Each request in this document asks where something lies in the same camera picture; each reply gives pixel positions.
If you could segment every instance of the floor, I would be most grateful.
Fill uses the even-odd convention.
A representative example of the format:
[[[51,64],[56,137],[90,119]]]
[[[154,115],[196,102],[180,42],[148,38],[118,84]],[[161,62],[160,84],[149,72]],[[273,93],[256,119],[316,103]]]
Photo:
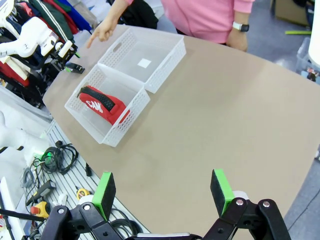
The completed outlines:
[[[158,29],[176,31],[165,17],[160,19]],[[285,35],[285,31],[305,30],[303,26],[276,19],[270,11],[269,0],[255,0],[250,16],[250,31],[247,34],[248,52],[295,71],[297,51],[306,36]],[[302,159],[302,161],[310,164],[312,159]],[[284,218],[292,240],[319,239],[319,193],[320,161],[314,160],[298,196]]]

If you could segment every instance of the blue clothing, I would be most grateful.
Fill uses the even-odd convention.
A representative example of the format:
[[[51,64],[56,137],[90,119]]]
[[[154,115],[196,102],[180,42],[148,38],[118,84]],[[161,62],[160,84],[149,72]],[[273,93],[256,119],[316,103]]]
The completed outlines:
[[[67,1],[67,0],[54,0],[57,4],[61,3],[64,5],[67,5],[71,7],[71,11],[66,11],[66,13],[72,18],[74,21],[76,27],[82,31],[82,30],[87,30],[91,31],[91,26],[90,24],[84,19],[83,16],[80,15],[80,13],[77,12],[77,10]]]

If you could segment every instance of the robotic hand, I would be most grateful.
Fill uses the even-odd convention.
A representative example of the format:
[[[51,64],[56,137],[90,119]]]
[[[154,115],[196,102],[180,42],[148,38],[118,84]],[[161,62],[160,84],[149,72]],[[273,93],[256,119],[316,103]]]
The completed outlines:
[[[4,19],[0,19],[0,26],[6,27],[10,32],[15,31]],[[53,66],[62,71],[68,67],[71,72],[83,73],[83,67],[67,63],[77,53],[77,46],[70,40],[65,44],[58,42],[58,36],[38,17],[32,17],[21,27],[21,34],[17,40],[0,44],[0,57],[13,56],[31,69],[40,69],[48,57],[52,58]],[[24,58],[30,57],[40,46],[43,60],[38,66],[30,65]]]
[[[9,128],[6,126],[5,116],[0,111],[0,148],[12,147],[19,149],[23,147],[23,155],[27,166],[31,165],[34,154],[43,154],[49,147],[49,142],[45,139],[36,137],[19,128]]]
[[[213,170],[210,189],[219,218],[204,237],[190,233],[138,233],[126,240],[232,240],[238,229],[249,230],[255,240],[291,240],[275,201],[263,199],[254,204],[236,197],[222,169]],[[107,222],[115,195],[113,175],[105,172],[92,202],[71,210],[66,206],[52,209],[41,240],[77,240],[83,233],[92,233],[97,240],[122,240]]]
[[[41,19],[32,17],[22,26],[17,40],[0,44],[0,57],[17,54],[27,58],[35,52],[38,45],[41,47],[41,55],[46,56],[57,41],[58,36]]]

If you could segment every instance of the pink shirt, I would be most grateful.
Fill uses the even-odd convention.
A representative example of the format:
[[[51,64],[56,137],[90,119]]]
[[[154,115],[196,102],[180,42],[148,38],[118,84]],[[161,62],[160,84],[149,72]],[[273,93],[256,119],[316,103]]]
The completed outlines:
[[[218,44],[227,41],[234,11],[251,13],[255,0],[161,0],[165,15],[188,36]]]

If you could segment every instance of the tabletop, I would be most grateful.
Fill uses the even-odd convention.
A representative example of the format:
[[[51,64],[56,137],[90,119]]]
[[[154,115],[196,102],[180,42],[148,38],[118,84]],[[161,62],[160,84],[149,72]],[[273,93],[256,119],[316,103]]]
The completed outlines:
[[[98,144],[64,105],[127,29],[95,40],[82,75],[61,72],[43,100],[66,136],[100,176],[112,171],[117,197],[153,233],[204,235],[218,218],[213,168],[252,202],[270,198],[284,215],[320,142],[320,87],[259,57],[185,37],[186,56],[113,148]],[[239,231],[235,239],[248,239]]]

